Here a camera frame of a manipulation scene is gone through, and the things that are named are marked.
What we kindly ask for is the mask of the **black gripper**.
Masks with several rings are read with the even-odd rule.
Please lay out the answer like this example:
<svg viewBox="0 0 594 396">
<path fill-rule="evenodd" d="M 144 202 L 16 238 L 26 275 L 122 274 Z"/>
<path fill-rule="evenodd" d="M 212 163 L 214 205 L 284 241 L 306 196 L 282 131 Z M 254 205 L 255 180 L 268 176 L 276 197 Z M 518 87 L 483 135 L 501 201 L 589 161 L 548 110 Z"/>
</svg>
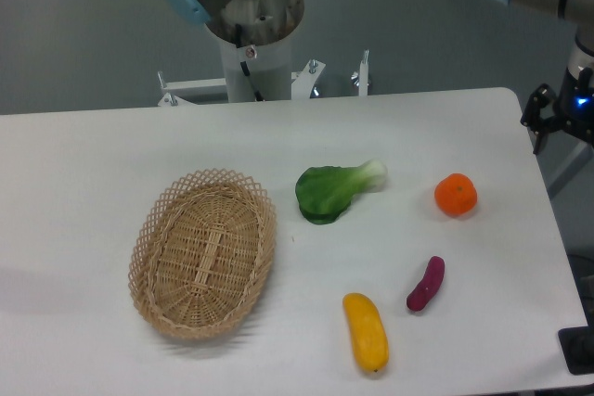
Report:
<svg viewBox="0 0 594 396">
<path fill-rule="evenodd" d="M 553 107 L 553 115 L 541 116 L 541 111 Z M 540 84 L 530 95 L 520 119 L 535 137 L 533 154 L 538 155 L 552 133 L 565 133 L 593 144 L 593 69 L 583 68 L 575 78 L 566 71 L 557 97 L 551 87 Z"/>
</svg>

